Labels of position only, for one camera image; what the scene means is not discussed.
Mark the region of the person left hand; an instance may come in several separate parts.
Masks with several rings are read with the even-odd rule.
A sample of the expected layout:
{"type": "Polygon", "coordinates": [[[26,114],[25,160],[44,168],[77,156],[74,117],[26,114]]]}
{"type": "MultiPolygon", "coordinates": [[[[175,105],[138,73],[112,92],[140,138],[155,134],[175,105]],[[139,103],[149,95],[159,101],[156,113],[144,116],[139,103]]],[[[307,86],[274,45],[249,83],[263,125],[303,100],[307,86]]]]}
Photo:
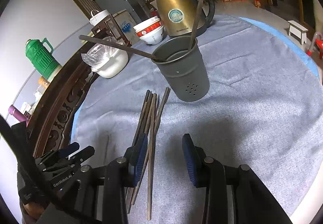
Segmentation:
{"type": "Polygon", "coordinates": [[[22,213],[23,224],[35,224],[45,211],[45,208],[43,208],[43,206],[35,202],[30,202],[24,205],[22,201],[20,201],[20,209],[22,213]]]}

